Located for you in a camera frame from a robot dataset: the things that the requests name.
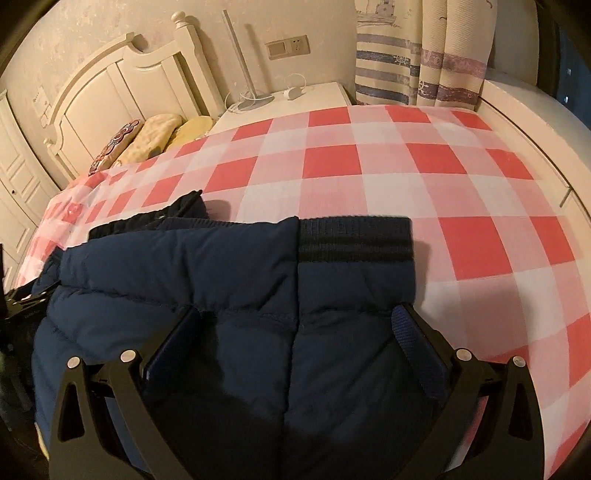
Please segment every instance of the headboard finial post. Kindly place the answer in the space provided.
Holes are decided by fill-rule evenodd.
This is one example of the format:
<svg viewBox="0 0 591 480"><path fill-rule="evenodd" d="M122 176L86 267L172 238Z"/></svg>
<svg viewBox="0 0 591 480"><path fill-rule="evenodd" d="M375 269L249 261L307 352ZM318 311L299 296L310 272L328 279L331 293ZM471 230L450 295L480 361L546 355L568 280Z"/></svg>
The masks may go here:
<svg viewBox="0 0 591 480"><path fill-rule="evenodd" d="M189 22L185 20L186 17L185 12L175 12L170 20L177 24L177 28L183 28L189 26Z"/></svg>

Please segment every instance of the beige pillow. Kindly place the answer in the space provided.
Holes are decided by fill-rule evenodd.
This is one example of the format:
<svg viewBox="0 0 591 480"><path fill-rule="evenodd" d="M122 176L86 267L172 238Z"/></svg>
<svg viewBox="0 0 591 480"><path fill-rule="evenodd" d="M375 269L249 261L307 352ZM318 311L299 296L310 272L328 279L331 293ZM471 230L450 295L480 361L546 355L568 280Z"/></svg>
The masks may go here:
<svg viewBox="0 0 591 480"><path fill-rule="evenodd" d="M187 123L173 132L164 151L169 148L182 147L184 144L204 137L213 128L214 124L215 120L210 116L196 116L191 120L187 120Z"/></svg>
<svg viewBox="0 0 591 480"><path fill-rule="evenodd" d="M164 151L173 130L183 123L175 113L163 113L150 117L131 145L119 156L122 165L140 163Z"/></svg>

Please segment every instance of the white nightstand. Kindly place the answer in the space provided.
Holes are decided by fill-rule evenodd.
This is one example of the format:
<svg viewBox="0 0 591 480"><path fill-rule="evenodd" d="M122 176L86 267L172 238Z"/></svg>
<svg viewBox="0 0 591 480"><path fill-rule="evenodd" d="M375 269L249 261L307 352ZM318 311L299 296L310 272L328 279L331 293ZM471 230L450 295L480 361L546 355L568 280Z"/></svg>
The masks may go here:
<svg viewBox="0 0 591 480"><path fill-rule="evenodd" d="M275 99L271 103L256 110L224 113L210 130L209 135L279 116L351 105L345 89L337 82L308 85L303 89L302 96L295 100L286 100L283 97L283 91L274 93L273 96Z"/></svg>

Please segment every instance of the light switch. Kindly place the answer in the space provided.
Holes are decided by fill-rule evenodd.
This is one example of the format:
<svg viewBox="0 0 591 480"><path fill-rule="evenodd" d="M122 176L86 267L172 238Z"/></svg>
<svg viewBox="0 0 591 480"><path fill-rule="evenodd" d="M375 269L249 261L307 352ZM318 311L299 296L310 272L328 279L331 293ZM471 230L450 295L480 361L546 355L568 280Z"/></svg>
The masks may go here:
<svg viewBox="0 0 591 480"><path fill-rule="evenodd" d="M41 118L49 108L49 100L42 86L37 89L37 94L33 99L33 108L35 109L37 118Z"/></svg>
<svg viewBox="0 0 591 480"><path fill-rule="evenodd" d="M308 42L307 35L275 40L265 45L267 45L270 60L295 57L296 55L308 55L310 53L310 43Z"/></svg>

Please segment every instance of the charger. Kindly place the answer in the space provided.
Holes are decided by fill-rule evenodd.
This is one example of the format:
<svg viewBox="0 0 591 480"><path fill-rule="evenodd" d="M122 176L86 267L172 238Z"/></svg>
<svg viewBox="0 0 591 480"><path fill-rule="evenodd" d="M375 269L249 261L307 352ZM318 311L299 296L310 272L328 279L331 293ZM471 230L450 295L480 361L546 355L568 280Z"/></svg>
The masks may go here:
<svg viewBox="0 0 591 480"><path fill-rule="evenodd" d="M286 100L295 100L298 97L302 96L302 87L291 87L288 88L285 92L283 92L283 97Z"/></svg>

